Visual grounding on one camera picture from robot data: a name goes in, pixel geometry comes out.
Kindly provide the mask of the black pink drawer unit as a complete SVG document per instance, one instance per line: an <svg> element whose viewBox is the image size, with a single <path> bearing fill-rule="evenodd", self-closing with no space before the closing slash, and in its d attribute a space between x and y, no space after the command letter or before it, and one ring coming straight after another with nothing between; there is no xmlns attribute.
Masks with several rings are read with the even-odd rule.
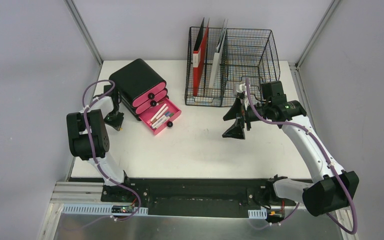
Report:
<svg viewBox="0 0 384 240"><path fill-rule="evenodd" d="M137 121L143 122L154 135L166 128L172 128L175 119L182 113L169 98L167 82L141 58L115 71L108 79L115 83L121 103ZM154 130L154 124L151 124L150 120L163 104L168 106L165 116L169 114L173 114L173 116Z"/></svg>

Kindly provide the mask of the teal white pen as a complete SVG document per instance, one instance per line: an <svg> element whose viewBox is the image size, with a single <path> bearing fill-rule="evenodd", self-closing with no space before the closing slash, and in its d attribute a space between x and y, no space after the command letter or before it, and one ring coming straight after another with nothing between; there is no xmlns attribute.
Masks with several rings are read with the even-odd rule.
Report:
<svg viewBox="0 0 384 240"><path fill-rule="evenodd" d="M160 117L157 121L156 127L159 128L161 125L163 125L165 122L167 122L170 119L170 117L172 117L173 115L174 115L173 113L170 113L168 115L164 115L164 116Z"/></svg>

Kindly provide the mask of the grey notebook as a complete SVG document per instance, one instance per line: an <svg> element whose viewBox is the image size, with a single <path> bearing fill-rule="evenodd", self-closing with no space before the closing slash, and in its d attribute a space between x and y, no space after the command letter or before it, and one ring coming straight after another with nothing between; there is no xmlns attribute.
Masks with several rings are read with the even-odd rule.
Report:
<svg viewBox="0 0 384 240"><path fill-rule="evenodd" d="M209 88L213 89L215 85L215 81L217 79L217 75L219 72L221 60L222 60L222 55L223 55L223 48L224 48L224 42L226 38L226 33L227 33L227 24L229 20L227 18L224 19L223 25L221 28L221 32L219 35L219 39L214 51L214 56L213 56L213 62L212 62L212 69L210 73L210 80L209 80Z"/></svg>

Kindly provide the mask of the red notebook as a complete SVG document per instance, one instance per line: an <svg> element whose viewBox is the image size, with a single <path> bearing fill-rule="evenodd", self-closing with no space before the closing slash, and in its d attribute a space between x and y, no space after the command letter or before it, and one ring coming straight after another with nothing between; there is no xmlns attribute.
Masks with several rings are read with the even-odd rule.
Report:
<svg viewBox="0 0 384 240"><path fill-rule="evenodd" d="M202 19L198 34L195 40L192 64L193 64L193 96L197 97L201 84L203 68L206 59L207 38L209 32L209 22L205 25L205 18Z"/></svg>

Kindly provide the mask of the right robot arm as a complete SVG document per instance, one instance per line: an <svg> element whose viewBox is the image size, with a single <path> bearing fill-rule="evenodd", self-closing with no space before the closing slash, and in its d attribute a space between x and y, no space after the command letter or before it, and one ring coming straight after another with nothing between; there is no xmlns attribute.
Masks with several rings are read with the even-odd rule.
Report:
<svg viewBox="0 0 384 240"><path fill-rule="evenodd" d="M223 133L224 138L245 139L245 131L251 123L262 121L276 125L295 145L311 176L311 183L275 176L268 180L264 200L276 205L283 199L304 204L315 217L350 207L359 177L354 171L346 171L329 153L314 131L304 107L297 100L287 100L281 81L261 85L263 101L252 103L251 88L246 81L234 87L235 101L223 117L234 124Z"/></svg>

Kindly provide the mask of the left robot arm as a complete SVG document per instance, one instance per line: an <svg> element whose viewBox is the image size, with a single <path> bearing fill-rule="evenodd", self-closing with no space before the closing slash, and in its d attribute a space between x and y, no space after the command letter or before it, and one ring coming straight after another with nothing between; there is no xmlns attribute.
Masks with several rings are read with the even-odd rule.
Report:
<svg viewBox="0 0 384 240"><path fill-rule="evenodd" d="M133 189L124 183L126 173L110 154L107 127L120 131L124 113L120 112L120 94L112 80L95 95L90 103L82 102L83 109L66 116L68 145L71 154L92 165L106 186L115 186L113 195L120 202L132 198Z"/></svg>

